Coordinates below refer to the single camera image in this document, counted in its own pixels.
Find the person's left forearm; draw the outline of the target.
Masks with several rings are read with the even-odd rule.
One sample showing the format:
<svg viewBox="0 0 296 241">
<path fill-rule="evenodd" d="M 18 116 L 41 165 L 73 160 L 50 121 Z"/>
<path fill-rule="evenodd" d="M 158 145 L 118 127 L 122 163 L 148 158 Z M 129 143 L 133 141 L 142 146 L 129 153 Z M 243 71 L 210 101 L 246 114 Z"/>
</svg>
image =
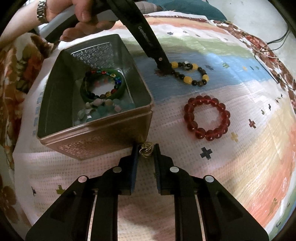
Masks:
<svg viewBox="0 0 296 241">
<path fill-rule="evenodd" d="M 34 1 L 20 8 L 9 21 L 1 34 L 1 49 L 17 37 L 41 25 L 37 17 L 39 1 Z"/>
</svg>

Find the person's left hand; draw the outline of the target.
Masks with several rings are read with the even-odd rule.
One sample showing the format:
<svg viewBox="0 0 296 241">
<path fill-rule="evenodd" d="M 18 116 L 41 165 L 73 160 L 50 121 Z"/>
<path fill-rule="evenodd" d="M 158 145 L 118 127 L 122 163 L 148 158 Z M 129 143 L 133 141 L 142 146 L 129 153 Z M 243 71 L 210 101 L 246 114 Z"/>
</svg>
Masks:
<svg viewBox="0 0 296 241">
<path fill-rule="evenodd" d="M 74 13 L 78 20 L 73 27 L 66 28 L 60 36 L 55 37 L 53 43 L 58 41 L 71 42 L 111 29 L 115 21 L 99 21 L 94 12 L 96 7 L 99 8 L 103 4 L 104 1 L 47 1 L 46 18 L 49 22 L 71 6 L 74 7 Z"/>
</svg>

